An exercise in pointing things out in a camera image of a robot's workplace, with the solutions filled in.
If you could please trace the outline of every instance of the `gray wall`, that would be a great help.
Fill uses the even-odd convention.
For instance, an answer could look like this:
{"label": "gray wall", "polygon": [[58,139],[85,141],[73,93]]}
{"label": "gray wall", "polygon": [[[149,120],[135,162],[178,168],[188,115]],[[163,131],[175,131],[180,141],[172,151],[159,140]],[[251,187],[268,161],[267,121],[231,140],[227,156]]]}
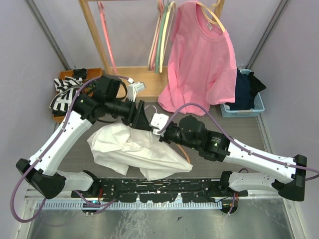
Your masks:
{"label": "gray wall", "polygon": [[[175,0],[178,7],[187,0]],[[102,63],[78,0],[34,0],[71,67]],[[210,6],[217,0],[202,0]],[[280,0],[226,0],[221,21],[230,34],[238,66],[246,66]],[[158,19],[157,0],[104,2],[110,43],[117,66],[146,66]],[[105,50],[96,2],[89,3]],[[167,45],[164,64],[170,53]]]}
{"label": "gray wall", "polygon": [[[62,70],[50,44],[22,0],[0,2],[0,234],[13,238],[18,223],[9,199],[20,175],[15,164],[34,154],[53,132],[48,105],[53,78]],[[25,194],[16,197],[16,209]]]}
{"label": "gray wall", "polygon": [[[276,153],[308,157],[319,168],[319,1],[291,1],[253,70],[266,85],[262,93]],[[298,203],[307,238],[318,238],[319,180],[307,182]]]}

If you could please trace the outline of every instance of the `wooden rack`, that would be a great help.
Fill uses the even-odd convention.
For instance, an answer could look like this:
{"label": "wooden rack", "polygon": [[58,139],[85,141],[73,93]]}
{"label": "wooden rack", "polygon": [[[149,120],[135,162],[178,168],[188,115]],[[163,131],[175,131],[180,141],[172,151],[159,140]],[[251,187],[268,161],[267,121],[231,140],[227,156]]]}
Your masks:
{"label": "wooden rack", "polygon": [[[114,71],[108,61],[106,51],[103,47],[97,26],[95,24],[95,21],[88,3],[90,1],[96,1],[96,0],[79,0],[79,3],[82,8],[85,20],[90,29],[96,49],[101,58],[103,67],[106,73],[113,74]],[[119,1],[119,0],[101,0],[101,1]],[[225,0],[218,1],[217,2],[218,6],[215,7],[214,13],[217,15],[218,18],[220,18],[222,8],[224,6],[224,2]],[[158,96],[167,85],[167,67],[163,67],[163,72],[159,74],[156,74],[155,72],[152,72],[152,71],[148,71],[147,66],[117,67],[117,70],[118,70],[118,75],[128,76],[134,79],[134,81],[136,82],[141,81],[145,83],[146,89],[141,91],[138,94],[138,100],[144,100],[146,102],[157,101]],[[118,97],[121,97],[123,95],[124,95],[124,90],[121,89],[119,91]]]}

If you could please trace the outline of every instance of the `clothing tag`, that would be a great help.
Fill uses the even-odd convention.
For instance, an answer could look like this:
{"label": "clothing tag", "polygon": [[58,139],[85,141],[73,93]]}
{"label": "clothing tag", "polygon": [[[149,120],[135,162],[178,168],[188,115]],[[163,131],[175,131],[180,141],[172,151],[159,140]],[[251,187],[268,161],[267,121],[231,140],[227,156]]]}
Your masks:
{"label": "clothing tag", "polygon": [[208,28],[209,28],[210,31],[213,29],[213,26],[211,25],[210,22],[207,23],[207,26],[208,26]]}

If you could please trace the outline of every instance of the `floor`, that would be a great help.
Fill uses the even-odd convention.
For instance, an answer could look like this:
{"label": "floor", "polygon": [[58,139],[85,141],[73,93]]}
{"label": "floor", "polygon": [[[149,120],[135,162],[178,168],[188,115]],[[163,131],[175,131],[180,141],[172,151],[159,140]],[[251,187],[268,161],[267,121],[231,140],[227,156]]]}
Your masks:
{"label": "floor", "polygon": [[220,210],[43,210],[28,239],[293,239],[282,199],[241,198],[231,216]]}
{"label": "floor", "polygon": [[[165,113],[171,115],[171,113],[165,112],[157,103],[148,103],[156,106],[159,113]],[[146,109],[147,116],[150,118],[151,115],[155,112],[154,108],[148,107]],[[220,125],[231,135],[233,138],[244,142],[245,144],[252,146],[257,149],[264,150],[263,141],[261,134],[258,128],[257,119],[255,117],[251,118],[223,118],[221,116],[221,111],[219,106],[212,106],[210,112],[217,119]],[[174,122],[178,122],[185,115],[178,114]],[[206,128],[213,131],[218,131],[217,127],[213,124],[208,116],[197,117],[198,120],[201,120],[205,123]],[[100,166],[93,161],[93,156],[86,140],[99,128],[105,124],[96,122],[87,132],[85,132],[79,140],[74,144],[72,149],[63,159],[60,164],[59,170],[70,171],[70,172],[80,172],[82,170],[89,170],[97,177],[143,177],[138,168],[130,167],[126,176],[116,173],[115,171]],[[174,145],[171,144],[177,152],[180,150]],[[198,156],[198,153],[195,150],[184,148],[188,153],[191,162],[193,164],[193,169],[189,173],[175,173],[171,177],[173,178],[201,178],[201,177],[210,177],[210,178],[219,178],[223,171],[238,171],[242,168],[240,165],[227,164],[220,162],[211,162],[203,159]]]}

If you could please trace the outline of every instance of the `brown basket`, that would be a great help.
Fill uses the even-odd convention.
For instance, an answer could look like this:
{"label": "brown basket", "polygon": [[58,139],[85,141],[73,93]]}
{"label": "brown basket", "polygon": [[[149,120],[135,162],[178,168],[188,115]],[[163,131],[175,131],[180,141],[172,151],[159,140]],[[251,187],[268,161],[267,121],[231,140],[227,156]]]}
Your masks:
{"label": "brown basket", "polygon": [[[88,74],[86,76],[86,79],[91,79],[91,78],[94,78],[94,77],[99,77],[99,76],[102,76],[102,68],[90,68],[90,69],[87,69],[88,70]],[[71,71],[61,71],[60,74],[59,74],[59,79],[62,79],[64,80],[64,78],[66,76],[68,77],[72,77],[72,74],[73,74],[73,70]],[[64,119],[64,116],[53,116],[53,120],[57,123],[61,123]]]}

